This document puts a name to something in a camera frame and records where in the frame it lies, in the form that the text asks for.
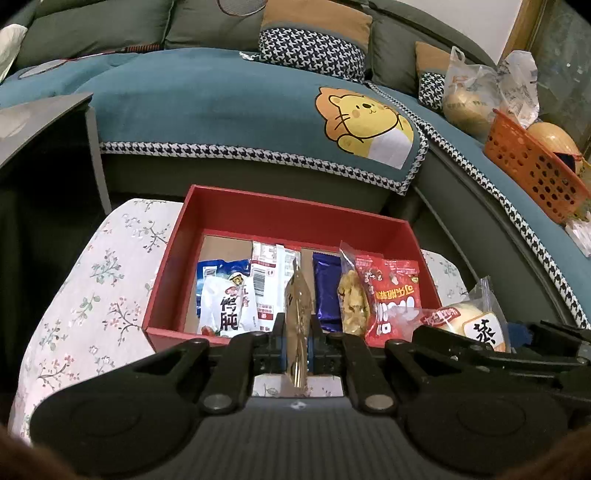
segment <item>blue snack wrapper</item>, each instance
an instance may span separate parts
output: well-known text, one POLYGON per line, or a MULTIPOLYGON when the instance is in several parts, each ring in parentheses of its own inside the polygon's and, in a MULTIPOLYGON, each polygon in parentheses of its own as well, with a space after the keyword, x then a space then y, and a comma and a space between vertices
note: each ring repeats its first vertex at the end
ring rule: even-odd
POLYGON ((205 277, 215 275, 216 277, 230 278, 235 273, 240 273, 245 277, 251 275, 251 260, 236 260, 226 262, 224 260, 204 260, 197 263, 197 316, 201 316, 201 293, 203 291, 203 282, 205 277))
POLYGON ((312 263, 316 287, 316 316, 320 326, 329 332, 342 332, 343 324, 337 296, 341 275, 340 257, 314 252, 312 263))

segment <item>chocolate bar wrapper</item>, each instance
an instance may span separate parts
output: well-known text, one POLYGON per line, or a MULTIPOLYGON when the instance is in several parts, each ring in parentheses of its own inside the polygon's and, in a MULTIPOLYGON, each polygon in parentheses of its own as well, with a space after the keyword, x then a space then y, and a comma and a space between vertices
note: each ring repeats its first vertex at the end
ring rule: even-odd
POLYGON ((314 252, 312 263, 316 286, 316 316, 324 330, 341 332, 343 328, 337 296, 341 274, 340 257, 314 252))

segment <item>houndstooth trim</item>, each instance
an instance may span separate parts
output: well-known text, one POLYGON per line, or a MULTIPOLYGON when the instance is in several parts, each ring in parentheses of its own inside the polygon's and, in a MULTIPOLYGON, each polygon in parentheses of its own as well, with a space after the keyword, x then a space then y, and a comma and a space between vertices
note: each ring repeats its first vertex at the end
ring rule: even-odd
POLYGON ((371 88, 375 93, 381 95, 386 100, 392 102, 396 107, 400 108, 404 111, 410 118, 414 120, 414 122, 425 130, 427 135, 441 148, 443 149, 455 162, 461 166, 464 171, 470 175, 476 182, 483 187, 488 193, 490 193, 498 202, 501 204, 503 209, 505 210, 506 214, 509 216, 509 219, 519 230, 519 233, 526 241, 526 243, 530 246, 532 251, 535 253, 535 256, 538 258, 539 262, 544 267, 544 270, 550 276, 550 279, 554 283, 554 286, 558 290, 558 293, 566 303, 566 306, 570 310, 571 315, 574 318, 574 321, 579 326, 579 328, 591 329, 589 322, 587 321, 587 316, 583 311, 581 304, 579 303, 577 297, 574 295, 572 288, 570 288, 569 283, 565 279, 563 273, 558 268, 558 265, 552 259, 552 256, 546 250, 546 247, 542 244, 540 239, 537 237, 535 232, 531 229, 531 227, 527 224, 525 219, 521 216, 521 214, 517 211, 513 204, 501 193, 501 191, 495 187, 495 185, 488 179, 486 176, 478 170, 474 165, 472 165, 464 155, 462 155, 456 147, 454 147, 451 143, 449 143, 445 138, 443 138, 435 127, 433 127, 429 122, 423 120, 419 117, 416 113, 412 110, 407 108, 402 102, 399 102, 391 95, 384 92, 380 89, 377 85, 374 85, 371 82, 365 82, 366 85, 371 88))
POLYGON ((441 103, 445 93, 445 75, 425 72, 418 80, 418 102, 433 110, 441 112, 441 103))
POLYGON ((269 28, 259 36, 259 61, 363 82, 365 53, 351 42, 299 28, 269 28))
POLYGON ((277 163, 281 165, 291 165, 294 167, 324 171, 341 177, 349 177, 350 179, 360 180, 404 195, 429 150, 427 137, 419 129, 417 129, 417 131, 420 135, 419 150, 410 171, 402 182, 331 161, 304 157, 302 155, 262 150, 260 148, 181 143, 103 142, 100 144, 100 152, 105 154, 151 155, 154 157, 232 158, 235 160, 254 160, 265 163, 277 163))

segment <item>orange plastic basket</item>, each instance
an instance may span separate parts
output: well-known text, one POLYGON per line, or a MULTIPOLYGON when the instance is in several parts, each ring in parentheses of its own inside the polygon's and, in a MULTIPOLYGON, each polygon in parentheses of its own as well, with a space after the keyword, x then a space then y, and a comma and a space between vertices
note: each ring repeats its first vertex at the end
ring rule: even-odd
POLYGON ((524 189, 556 223, 564 223, 589 196, 575 173, 521 125, 495 110, 485 155, 524 189))

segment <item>white wall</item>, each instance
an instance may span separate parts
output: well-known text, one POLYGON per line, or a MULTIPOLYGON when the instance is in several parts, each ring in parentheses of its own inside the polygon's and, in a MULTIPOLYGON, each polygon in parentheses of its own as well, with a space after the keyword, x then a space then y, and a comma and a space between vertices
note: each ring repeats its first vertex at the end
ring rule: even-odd
POLYGON ((419 8, 480 45, 494 61, 501 58, 521 0, 400 0, 419 8))

